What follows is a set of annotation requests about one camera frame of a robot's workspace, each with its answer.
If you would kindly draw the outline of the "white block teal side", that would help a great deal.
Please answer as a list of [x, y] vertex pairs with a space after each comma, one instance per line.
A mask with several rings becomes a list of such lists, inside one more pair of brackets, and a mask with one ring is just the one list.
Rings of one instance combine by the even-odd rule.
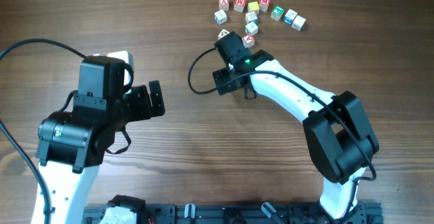
[[258, 32], [258, 26], [255, 22], [250, 22], [245, 26], [245, 33], [255, 35]]

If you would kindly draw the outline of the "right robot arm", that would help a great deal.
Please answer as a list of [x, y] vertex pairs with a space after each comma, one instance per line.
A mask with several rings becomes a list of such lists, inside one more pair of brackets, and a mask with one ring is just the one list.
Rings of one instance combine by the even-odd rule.
[[215, 44], [225, 67], [213, 73], [218, 93], [244, 89], [266, 96], [303, 126], [311, 160], [324, 177], [319, 203], [334, 221], [346, 221], [357, 205], [360, 181], [372, 170], [379, 143], [363, 106], [353, 93], [323, 91], [287, 71], [264, 50], [251, 53], [235, 32]]

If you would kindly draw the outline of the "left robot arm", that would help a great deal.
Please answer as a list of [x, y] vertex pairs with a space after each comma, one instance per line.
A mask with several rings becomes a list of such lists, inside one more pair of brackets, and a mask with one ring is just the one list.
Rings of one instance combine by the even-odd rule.
[[80, 223], [104, 154], [130, 122], [164, 115], [158, 81], [133, 86], [129, 52], [86, 56], [72, 111], [53, 112], [38, 129], [39, 171], [48, 188], [50, 223]]

